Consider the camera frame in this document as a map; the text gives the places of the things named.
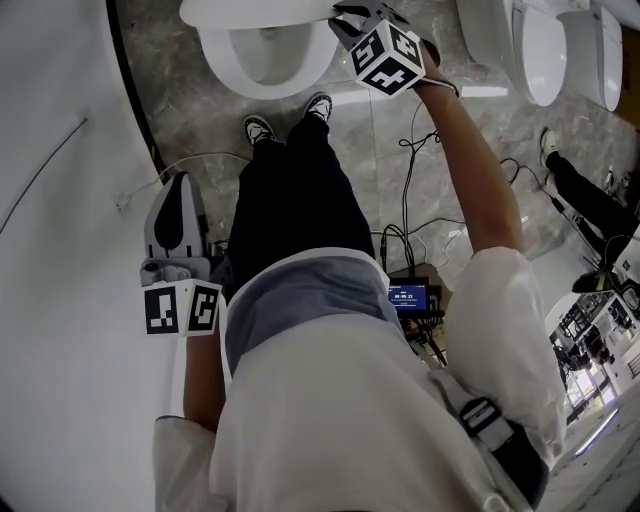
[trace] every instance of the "marble floor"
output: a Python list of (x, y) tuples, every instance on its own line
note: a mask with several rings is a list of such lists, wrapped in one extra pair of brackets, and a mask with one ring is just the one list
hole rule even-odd
[[(331, 144), (351, 179), (371, 229), (379, 230), (391, 222), (400, 224), (400, 200), (410, 151), (400, 147), (398, 141), (411, 135), (411, 119), (419, 106), (417, 96), (408, 92), (393, 100), (381, 100), (369, 94), (354, 84), (342, 68), (343, 51), (339, 49), (322, 78), (301, 94), (277, 101), (241, 97), (222, 85), (210, 70), (195, 29), (180, 20), (180, 3), (118, 2), (134, 81), (165, 162), (213, 151), (249, 158), (251, 148), (242, 131), (246, 115), (265, 116), (284, 138), (308, 97), (323, 90), (334, 100)], [(442, 69), (459, 87), (509, 90), (503, 97), (463, 100), (500, 159), (515, 158), (544, 179), (538, 141), (542, 129), (551, 126), (561, 135), (562, 153), (594, 183), (602, 182), (610, 165), (617, 175), (634, 167), (636, 133), (625, 121), (570, 92), (562, 93), (551, 107), (536, 107), (511, 90), (503, 72), (474, 63), (464, 45), (455, 0), (389, 3), (412, 23), (431, 28), (443, 56)], [(433, 124), (422, 108), (416, 118), (416, 138), (432, 130)], [(228, 157), (211, 157), (183, 166), (201, 184), (214, 240), (228, 237), (242, 167), (242, 163)], [(506, 163), (504, 170), (512, 177), (515, 167)], [(559, 246), (572, 234), (571, 226), (537, 191), (527, 171), (521, 173), (513, 188), (529, 258)], [(462, 219), (442, 148), (430, 141), (416, 160), (409, 192), (409, 224), (417, 227), (439, 216)], [(441, 267), (443, 279), (453, 287), (471, 256), (468, 237), (449, 222), (433, 223), (418, 234), (421, 240), (412, 238), (416, 261)], [(376, 244), (378, 240), (379, 236), (374, 235)], [(400, 242), (392, 242), (389, 261), (391, 270), (404, 266)]]

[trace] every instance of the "person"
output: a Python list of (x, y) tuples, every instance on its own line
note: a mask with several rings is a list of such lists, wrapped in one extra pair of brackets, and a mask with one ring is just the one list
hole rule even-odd
[[(565, 392), (514, 194), (455, 93), (415, 92), (474, 250), (446, 314), (446, 371), (500, 409), (548, 475), (563, 450)], [(331, 98), (315, 95), (286, 145), (263, 118), (245, 123), (254, 158), (229, 239), (241, 287), (226, 355), (219, 331), (186, 341), (184, 418), (155, 425), (157, 510), (513, 510), (431, 377), (444, 370), (430, 371), (403, 337), (328, 142), (331, 112)]]
[[(616, 358), (611, 354), (609, 348), (607, 347), (606, 341), (600, 335), (600, 331), (597, 327), (593, 326), (582, 338), (582, 344), (584, 344), (586, 353), (584, 356), (589, 357), (594, 360), (596, 363), (603, 365), (604, 363), (613, 364), (616, 361)], [(577, 353), (575, 355), (580, 355), (580, 348), (576, 343)]]
[(613, 267), (640, 222), (630, 210), (582, 176), (571, 162), (560, 155), (556, 132), (545, 128), (540, 148), (542, 166), (550, 171), (546, 190), (552, 196), (554, 189), (557, 190), (572, 208), (600, 230), (602, 236), (597, 235), (584, 219), (579, 218), (576, 222), (586, 241), (602, 257), (602, 266)]
[(574, 345), (574, 348), (570, 352), (567, 352), (563, 347), (553, 345), (553, 351), (556, 354), (558, 362), (565, 365), (572, 372), (591, 368), (591, 358), (588, 354), (582, 354), (580, 350), (577, 349), (577, 344)]

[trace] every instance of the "cable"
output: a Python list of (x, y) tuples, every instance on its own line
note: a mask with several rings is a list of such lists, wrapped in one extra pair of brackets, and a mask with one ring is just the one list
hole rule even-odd
[(410, 233), (410, 235), (415, 236), (418, 241), (422, 244), (422, 247), (424, 247), (424, 264), (426, 265), (427, 263), (429, 263), (429, 248), (427, 247), (427, 244), (424, 243), (424, 240), (422, 238), (420, 238), (420, 235), (418, 235), (417, 233)]
[(447, 257), (447, 261), (443, 264), (440, 265), (439, 267), (436, 267), (436, 270), (441, 270), (444, 267), (446, 267), (449, 262), (451, 261), (451, 258), (449, 257), (449, 252), (447, 251), (449, 249), (449, 246), (452, 244), (452, 242), (458, 238), (462, 233), (464, 233), (464, 230), (459, 230), (454, 236), (452, 236), (449, 241), (447, 242), (447, 245), (444, 246), (444, 255)]
[[(438, 83), (438, 85), (446, 85), (447, 87), (449, 87), (451, 84)], [(407, 178), (405, 180), (404, 190), (402, 191), (402, 229), (400, 230), (400, 232), (402, 233), (402, 236), (399, 237), (402, 240), (402, 243), (404, 244), (404, 255), (405, 255), (405, 260), (407, 261), (410, 277), (415, 277), (415, 259), (413, 254), (413, 248), (411, 247), (411, 242), (409, 241), (410, 233), (409, 233), (409, 205), (408, 205), (409, 186), (411, 184), (411, 177), (413, 176), (413, 167), (415, 165), (418, 152), (424, 147), (424, 145), (427, 143), (429, 139), (431, 139), (432, 137), (435, 137), (435, 141), (440, 142), (440, 137), (437, 131), (429, 133), (426, 137), (420, 139), (419, 141), (415, 140), (416, 117), (418, 115), (420, 107), (422, 107), (423, 105), (424, 103), (420, 102), (415, 112), (413, 113), (413, 118), (411, 119), (411, 140), (409, 141), (407, 139), (400, 139), (398, 141), (398, 144), (400, 145), (400, 147), (411, 148), (409, 170), (407, 171)], [(383, 260), (382, 268), (385, 269), (385, 271), (386, 271), (386, 249), (387, 249), (386, 232), (392, 226), (397, 228), (397, 226), (395, 225), (389, 225), (385, 227), (384, 230), (382, 231), (382, 240), (380, 241), (380, 256), (381, 256), (381, 259)], [(426, 250), (427, 249), (426, 244), (422, 241), (422, 239), (420, 239), (420, 241)]]
[(428, 85), (438, 85), (440, 87), (446, 87), (448, 89), (451, 89), (454, 92), (454, 94), (456, 95), (456, 98), (460, 97), (460, 91), (458, 91), (458, 88), (448, 80), (435, 80), (433, 78), (423, 77), (420, 80), (418, 80), (418, 82), (422, 82), (423, 84), (428, 84)]
[(421, 230), (422, 228), (426, 228), (427, 226), (433, 224), (434, 222), (438, 222), (438, 221), (446, 221), (446, 222), (453, 222), (455, 224), (461, 224), (463, 226), (466, 226), (467, 223), (463, 220), (454, 220), (454, 219), (447, 219), (445, 217), (436, 217), (435, 219), (432, 219), (428, 222), (425, 222), (424, 224), (420, 224), (416, 229), (414, 229), (413, 231), (409, 231), (410, 235), (413, 235), (416, 231)]
[(440, 351), (440, 347), (438, 347), (438, 344), (435, 342), (435, 339), (433, 338), (433, 324), (430, 324), (428, 320), (424, 320), (424, 319), (416, 320), (415, 323), (418, 326), (418, 330), (426, 338), (425, 339), (426, 343), (431, 347), (431, 350), (433, 350), (433, 353), (435, 354), (436, 358), (440, 362), (440, 365), (443, 367), (447, 366), (447, 360), (444, 358), (444, 355)]
[(71, 139), (71, 137), (73, 137), (78, 132), (78, 130), (80, 130), (80, 128), (82, 128), (88, 121), (89, 120), (86, 117), (83, 118), (82, 121), (80, 121), (80, 124), (76, 126), (60, 144), (58, 144), (58, 146), (53, 150), (53, 152), (49, 155), (49, 157), (44, 161), (44, 163), (36, 171), (36, 173), (31, 177), (31, 179), (29, 180), (29, 183), (27, 183), (27, 186), (24, 188), (22, 193), (13, 202), (13, 204), (11, 205), (11, 208), (9, 208), (9, 211), (7, 212), (4, 220), (2, 221), (2, 227), (0, 227), (0, 235), (2, 235), (2, 233), (4, 232), (4, 228), (7, 227), (7, 224), (9, 223), (9, 219), (11, 219), (11, 217), (13, 216), (13, 212), (16, 211), (16, 208), (20, 204), (20, 201), (22, 201), (24, 196), (27, 194), (27, 192), (31, 188), (31, 185), (33, 185), (33, 183), (36, 181), (38, 176), (40, 176), (40, 173), (49, 164), (49, 162), (51, 162), (53, 157), (58, 154), (58, 151), (60, 151), (64, 147), (64, 145), (69, 141), (69, 139)]
[(143, 190), (155, 185), (156, 183), (158, 183), (162, 177), (172, 168), (176, 167), (177, 165), (180, 165), (183, 162), (186, 162), (188, 160), (193, 160), (196, 158), (207, 158), (210, 156), (228, 156), (230, 158), (235, 158), (236, 160), (240, 161), (240, 162), (244, 162), (244, 163), (249, 163), (249, 160), (247, 160), (246, 158), (243, 158), (241, 156), (238, 155), (234, 155), (233, 153), (228, 153), (226, 151), (215, 151), (213, 153), (198, 153), (195, 155), (191, 155), (191, 156), (186, 156), (184, 158), (181, 158), (180, 160), (177, 160), (175, 162), (173, 162), (172, 164), (168, 165), (167, 167), (164, 168), (164, 170), (158, 174), (158, 177), (153, 180), (151, 183), (147, 183), (146, 185), (142, 185), (141, 187), (135, 189), (133, 192), (126, 194), (126, 197), (128, 199), (131, 199), (133, 196), (135, 196), (136, 194), (142, 192)]
[(567, 217), (567, 215), (564, 213), (564, 206), (562, 205), (562, 203), (555, 197), (553, 197), (551, 194), (549, 194), (549, 192), (547, 192), (543, 186), (542, 183), (540, 183), (540, 180), (538, 179), (538, 176), (536, 175), (535, 172), (533, 172), (533, 170), (530, 167), (527, 167), (526, 165), (520, 165), (520, 162), (518, 162), (515, 158), (505, 158), (504, 160), (502, 160), (500, 162), (500, 166), (502, 167), (503, 164), (505, 164), (506, 162), (513, 162), (514, 164), (516, 164), (517, 169), (515, 174), (513, 175), (513, 178), (511, 178), (509, 180), (509, 185), (513, 185), (515, 183), (515, 181), (518, 179), (518, 175), (520, 174), (520, 171), (522, 169), (526, 169), (527, 171), (529, 171), (531, 173), (531, 175), (533, 176), (533, 179), (536, 180), (536, 184), (538, 185), (538, 189), (541, 192), (544, 192), (546, 194), (546, 196), (551, 199), (551, 203), (553, 204), (553, 206), (555, 207), (555, 209), (558, 211), (558, 213), (560, 213), (569, 223), (569, 225), (576, 230), (576, 232), (578, 233), (578, 235), (580, 235), (580, 238), (582, 238), (582, 241), (586, 244), (586, 246), (591, 250), (591, 252), (596, 256), (596, 259), (598, 259), (600, 256), (598, 254), (598, 252), (591, 246), (591, 244), (587, 241), (587, 239), (585, 238), (585, 236), (582, 234), (582, 232), (574, 225), (574, 223), (571, 221), (571, 219), (569, 217)]

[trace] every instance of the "white toilet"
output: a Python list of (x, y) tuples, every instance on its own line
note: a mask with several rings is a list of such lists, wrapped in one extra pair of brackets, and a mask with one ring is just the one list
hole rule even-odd
[(471, 57), (503, 69), (518, 92), (536, 105), (555, 101), (567, 66), (562, 23), (541, 0), (458, 0)]
[(184, 0), (212, 71), (260, 100), (297, 94), (326, 71), (338, 39), (327, 24), (336, 0)]
[(558, 16), (567, 34), (565, 87), (614, 111), (622, 87), (622, 29), (604, 7)]

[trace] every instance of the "white wall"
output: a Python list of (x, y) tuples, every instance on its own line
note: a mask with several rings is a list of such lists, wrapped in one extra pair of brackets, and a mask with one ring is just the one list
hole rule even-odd
[(155, 177), (103, 0), (0, 1), (0, 495), (16, 512), (153, 509), (153, 421), (173, 340), (144, 332), (138, 267)]

